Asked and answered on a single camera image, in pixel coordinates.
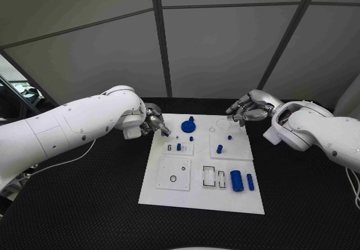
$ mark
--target white platform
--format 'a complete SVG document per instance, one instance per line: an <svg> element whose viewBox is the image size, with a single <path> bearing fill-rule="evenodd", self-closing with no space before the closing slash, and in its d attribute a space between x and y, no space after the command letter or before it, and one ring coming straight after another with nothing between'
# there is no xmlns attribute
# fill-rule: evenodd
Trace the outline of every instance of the white platform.
<svg viewBox="0 0 360 250"><path fill-rule="evenodd" d="M182 131L182 123L189 120L191 116L195 117L197 130L194 133L185 133ZM162 136L161 131L155 134L139 203L240 213L245 212L251 214L266 214L245 127L241 128L238 123L230 122L227 120L227 116L165 114L165 120L173 133L169 137ZM220 138L220 144L224 145L227 159L215 159L211 157L211 152L214 150L215 154L218 154L217 148L214 149L214 146L211 146L211 138L214 139L214 145L218 144L217 140ZM165 143L194 144L194 156L165 154ZM231 156L227 155L227 152L230 153L230 149L238 148L238 146L240 153L233 151ZM173 171L171 171L171 169L165 169L163 166L163 170L159 174L162 158L166 158L168 160L169 158L173 158L173 162L179 162L179 158L191 160L191 186L179 183L182 186L185 185L186 188L168 186L168 189L158 188L159 184L172 185L169 182L171 176L168 175L173 175ZM220 188L220 183L215 189L204 188L204 166L215 167L217 176L218 171L225 171L227 189ZM176 169L175 171L181 171L176 163L172 164L171 168L173 167ZM240 170L243 173L245 187L243 192L235 192L233 190L230 175L233 170ZM248 187L248 173L251 173L254 177L254 191L251 191Z"/></svg>

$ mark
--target cable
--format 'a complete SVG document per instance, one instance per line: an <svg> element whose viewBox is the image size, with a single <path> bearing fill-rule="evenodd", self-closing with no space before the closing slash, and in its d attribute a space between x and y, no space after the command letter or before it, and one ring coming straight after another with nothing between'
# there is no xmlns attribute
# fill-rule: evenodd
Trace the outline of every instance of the cable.
<svg viewBox="0 0 360 250"><path fill-rule="evenodd" d="M358 208L360 209L360 205L359 205L359 201L360 201L360 197L359 197L359 194L360 194L360 181L359 181L359 177L358 177L355 171L352 170L352 173L353 173L356 181L358 181L358 191L356 191L355 184L353 184L353 181L351 179L349 169L348 168L346 168L346 172L348 172L348 178L349 178L349 181L351 181L351 185L352 185L352 188L353 188L353 191L355 191L355 204L356 204Z"/></svg>
<svg viewBox="0 0 360 250"><path fill-rule="evenodd" d="M35 174L41 173L44 170L47 170L47 169L50 169L50 168L53 168L53 167L57 167L57 166L60 166L60 165L64 165L64 164L67 164L67 163L73 163L74 161L77 161L78 159L81 159L81 158L87 155L87 153L91 151L93 146L94 146L94 144L96 144L96 141L97 141L97 139L94 140L93 145L91 145L90 148L89 148L89 151L86 152L86 154L84 154L80 158L77 158L77 159L74 159L74 160L70 160L70 161L67 161L67 162L64 162L64 163L60 163L60 164L55 164L55 165L47 167L45 169L42 169L42 170L40 170L38 172L32 173L29 176L21 178L19 180L15 180L15 181L12 182L12 184L15 184L15 183L21 182L22 180L31 178Z"/></svg>

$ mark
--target black mat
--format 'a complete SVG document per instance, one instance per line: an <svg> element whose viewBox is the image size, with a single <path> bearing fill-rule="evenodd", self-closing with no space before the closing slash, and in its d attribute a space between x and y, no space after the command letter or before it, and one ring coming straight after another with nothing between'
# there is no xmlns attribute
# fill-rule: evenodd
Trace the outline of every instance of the black mat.
<svg viewBox="0 0 360 250"><path fill-rule="evenodd" d="M224 115L231 100L145 98L165 113ZM139 205L153 136L99 139L90 154L29 180L0 222L0 249L360 249L345 168L319 147L273 146L271 120L247 125L266 216ZM90 144L42 168L77 158Z"/></svg>

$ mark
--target blue object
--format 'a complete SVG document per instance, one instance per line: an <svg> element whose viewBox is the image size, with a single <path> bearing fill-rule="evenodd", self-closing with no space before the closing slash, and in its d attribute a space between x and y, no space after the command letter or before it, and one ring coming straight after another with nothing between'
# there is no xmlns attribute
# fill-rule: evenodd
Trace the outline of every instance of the blue object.
<svg viewBox="0 0 360 250"><path fill-rule="evenodd" d="M194 117L191 116L189 121L185 121L182 124L182 130L186 133L192 133L195 131L195 129L197 129L197 125L194 123Z"/></svg>
<svg viewBox="0 0 360 250"><path fill-rule="evenodd" d="M220 146L218 146L217 153L221 154L221 153L222 153L222 150L224 150L224 145L220 145Z"/></svg>
<svg viewBox="0 0 360 250"><path fill-rule="evenodd" d="M247 178L248 178L248 183L250 183L250 189L254 191L256 188L254 188L254 177L251 176L251 173L247 175Z"/></svg>
<svg viewBox="0 0 360 250"><path fill-rule="evenodd" d="M231 183L233 183L233 190L235 192L244 191L243 174L238 170L234 170L231 172Z"/></svg>

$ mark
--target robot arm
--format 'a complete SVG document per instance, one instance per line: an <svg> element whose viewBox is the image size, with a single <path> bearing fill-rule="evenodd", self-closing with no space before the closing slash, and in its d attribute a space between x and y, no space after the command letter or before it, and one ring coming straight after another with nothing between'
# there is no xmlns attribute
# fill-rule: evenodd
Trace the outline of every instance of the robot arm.
<svg viewBox="0 0 360 250"><path fill-rule="evenodd" d="M158 129L171 134L162 110L148 104L129 86L112 88L0 126L0 190L35 164L107 135L116 128L133 139Z"/></svg>
<svg viewBox="0 0 360 250"><path fill-rule="evenodd" d="M360 172L360 121L333 114L313 102L284 104L261 90L253 90L230 107L228 117L240 121L258 121L273 117L273 126L264 137L277 145L281 141L299 151L316 144L328 157Z"/></svg>

